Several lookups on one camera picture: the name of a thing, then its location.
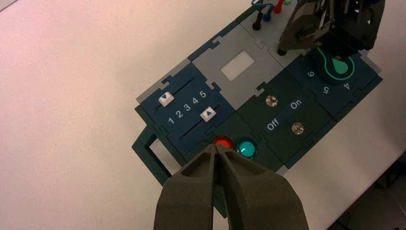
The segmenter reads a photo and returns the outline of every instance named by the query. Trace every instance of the round button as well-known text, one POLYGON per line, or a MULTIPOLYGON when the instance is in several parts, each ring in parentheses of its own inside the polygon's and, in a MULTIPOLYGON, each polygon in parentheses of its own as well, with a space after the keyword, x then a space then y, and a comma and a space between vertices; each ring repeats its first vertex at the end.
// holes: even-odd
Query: round button
POLYGON ((244 140, 238 144, 237 151, 246 158, 253 158, 257 153, 257 147, 251 140, 244 140))
POLYGON ((223 146, 225 146, 227 148, 234 149, 233 141, 230 138, 226 137, 226 136, 217 137, 216 139, 213 140, 212 143, 213 144, 220 144, 220 145, 223 145, 223 146))

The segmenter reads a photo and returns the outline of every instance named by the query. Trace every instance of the number 2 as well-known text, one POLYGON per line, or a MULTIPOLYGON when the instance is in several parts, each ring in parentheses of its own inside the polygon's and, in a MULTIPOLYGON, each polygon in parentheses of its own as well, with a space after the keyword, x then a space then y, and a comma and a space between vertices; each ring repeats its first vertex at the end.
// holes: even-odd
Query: number 2
POLYGON ((176 111, 176 115, 178 115, 179 118, 181 118, 183 116, 183 114, 179 110, 176 111))

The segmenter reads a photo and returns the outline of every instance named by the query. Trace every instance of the dark blue panel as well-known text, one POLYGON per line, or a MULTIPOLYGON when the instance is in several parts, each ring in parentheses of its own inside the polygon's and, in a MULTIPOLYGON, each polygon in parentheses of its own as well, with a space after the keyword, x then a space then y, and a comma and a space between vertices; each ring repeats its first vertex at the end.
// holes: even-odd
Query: dark blue panel
MULTIPOLYGON (((300 83, 304 92, 314 94, 316 101, 339 121, 368 94, 371 90, 370 83, 375 82, 378 77, 377 73, 362 61, 359 54, 351 58, 354 62, 354 73, 347 80, 334 80, 326 74, 324 60, 317 49, 298 57, 287 70, 300 83)), ((331 63, 327 63, 326 67, 334 73, 331 63)))
POLYGON ((155 122, 155 128, 158 131, 164 129, 168 139, 184 155, 201 139, 208 138, 206 131, 220 125, 234 109, 219 93, 218 86, 215 85, 213 90, 209 88, 206 78, 192 63, 163 83, 167 81, 169 85, 164 90, 156 90, 141 106, 155 122), (165 92, 170 92, 175 99, 163 107, 158 98, 165 92), (216 115, 205 122, 200 113, 209 106, 216 115))

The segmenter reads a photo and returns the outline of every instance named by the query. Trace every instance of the green knob marking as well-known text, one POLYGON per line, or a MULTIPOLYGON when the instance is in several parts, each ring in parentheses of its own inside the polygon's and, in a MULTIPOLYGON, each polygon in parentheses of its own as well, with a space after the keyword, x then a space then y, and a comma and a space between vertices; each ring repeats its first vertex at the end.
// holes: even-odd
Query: green knob marking
MULTIPOLYGON (((320 48, 316 48, 319 52, 320 52, 320 54, 321 54, 321 56, 323 57, 323 59, 324 59, 324 70, 326 71, 326 73, 327 73, 327 75, 329 75, 332 79, 334 79, 334 80, 338 80, 338 81, 344 81, 344 80, 347 80, 348 78, 350 78, 353 74, 354 74, 354 71, 355 71, 355 64, 354 64, 354 61, 352 60, 352 58, 351 57, 349 57, 348 59, 351 61, 351 64, 352 64, 352 72, 347 76, 347 77, 345 77, 345 78, 337 78, 337 77, 334 77, 331 73, 330 73, 330 71, 328 71, 328 69, 327 69, 327 58, 326 58, 326 56, 323 54, 323 52, 321 51, 321 49, 320 48)), ((332 59, 333 60, 333 65, 334 65, 334 69, 335 69, 335 71, 337 72, 337 73, 339 73, 339 74, 341 74, 340 72, 342 72, 342 71, 344 71, 344 72, 342 72, 342 73, 345 73, 345 72, 347 72, 347 70, 348 70, 348 65, 346 64, 346 63, 344 63, 344 62, 342 62, 342 61, 339 61, 339 60, 336 60, 336 59, 332 59)))
POLYGON ((348 65, 345 62, 339 61, 334 58, 333 58, 333 65, 334 65, 334 69, 339 74, 343 74, 343 73, 347 72, 347 70, 348 70, 348 65))

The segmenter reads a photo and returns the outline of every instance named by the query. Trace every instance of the red button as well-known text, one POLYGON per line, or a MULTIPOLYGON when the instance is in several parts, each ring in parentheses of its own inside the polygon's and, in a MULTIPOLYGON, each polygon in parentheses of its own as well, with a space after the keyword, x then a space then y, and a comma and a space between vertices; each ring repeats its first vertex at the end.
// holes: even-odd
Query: red button
POLYGON ((217 137, 216 139, 213 140, 213 144, 220 144, 227 148, 234 149, 233 141, 226 136, 217 137))

